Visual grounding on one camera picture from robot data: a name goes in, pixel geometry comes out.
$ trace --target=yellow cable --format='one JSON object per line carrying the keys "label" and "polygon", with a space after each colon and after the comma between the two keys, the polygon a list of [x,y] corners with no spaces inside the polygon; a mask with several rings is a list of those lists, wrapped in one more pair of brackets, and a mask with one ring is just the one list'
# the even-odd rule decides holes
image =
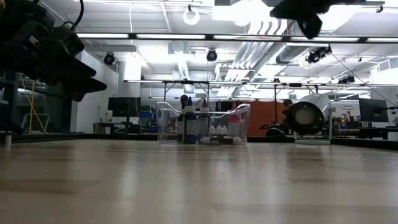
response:
{"label": "yellow cable", "polygon": [[35,83],[32,84],[32,104],[30,105],[30,121],[29,121],[29,134],[32,134],[32,120],[33,120],[33,105],[35,105]]}
{"label": "yellow cable", "polygon": [[[24,78],[22,77],[22,74],[21,74],[21,73],[19,74],[19,76],[20,76],[21,81],[22,81],[22,86],[23,86],[24,89],[25,89],[25,95],[26,95],[27,101],[29,101],[30,106],[33,108],[33,104],[32,104],[32,102],[30,101],[30,98],[29,98],[29,96],[27,95],[27,92],[26,92],[26,87],[25,87]],[[43,123],[42,123],[42,121],[40,120],[39,116],[37,115],[35,108],[33,108],[32,110],[33,110],[33,113],[36,115],[36,118],[37,118],[37,120],[39,121],[40,126],[42,127],[43,132],[45,133],[45,129],[44,129]]]}

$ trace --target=clear plastic bin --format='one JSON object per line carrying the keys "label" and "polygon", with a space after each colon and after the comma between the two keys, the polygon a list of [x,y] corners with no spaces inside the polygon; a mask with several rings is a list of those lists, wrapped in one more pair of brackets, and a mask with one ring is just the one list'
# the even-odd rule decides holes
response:
{"label": "clear plastic bin", "polygon": [[[182,119],[186,113],[176,110],[167,102],[158,102],[156,103],[158,140],[161,144],[244,145],[248,141],[250,108],[250,105],[241,104],[234,111],[228,112],[195,111],[193,114],[196,116],[196,123],[183,125]],[[196,136],[195,140],[190,138],[190,142],[186,141],[187,127],[190,128],[190,137],[193,136],[192,132],[195,132]]]}

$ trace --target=orange wall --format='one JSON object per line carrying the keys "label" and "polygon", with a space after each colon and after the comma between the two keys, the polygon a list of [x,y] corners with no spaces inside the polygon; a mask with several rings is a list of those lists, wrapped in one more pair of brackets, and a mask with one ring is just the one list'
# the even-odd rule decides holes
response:
{"label": "orange wall", "polygon": [[[251,105],[250,124],[248,136],[261,136],[266,135],[266,129],[259,129],[261,125],[270,125],[275,120],[275,101],[261,102],[252,101],[245,102]],[[277,119],[280,120],[280,114],[285,110],[283,103],[277,102]]]}

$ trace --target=wooden floor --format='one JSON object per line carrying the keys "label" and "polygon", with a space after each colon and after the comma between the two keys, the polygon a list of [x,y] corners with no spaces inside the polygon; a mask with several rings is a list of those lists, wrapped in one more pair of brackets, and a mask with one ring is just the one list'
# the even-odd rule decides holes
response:
{"label": "wooden floor", "polygon": [[0,223],[398,223],[398,153],[80,140],[0,151]]}

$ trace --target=cylindrical lamp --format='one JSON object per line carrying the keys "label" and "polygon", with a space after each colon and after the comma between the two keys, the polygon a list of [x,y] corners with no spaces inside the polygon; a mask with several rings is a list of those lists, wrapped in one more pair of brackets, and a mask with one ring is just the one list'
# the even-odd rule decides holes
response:
{"label": "cylindrical lamp", "polygon": [[327,95],[313,93],[290,106],[287,122],[299,134],[316,134],[322,130],[329,117],[329,108],[330,100]]}

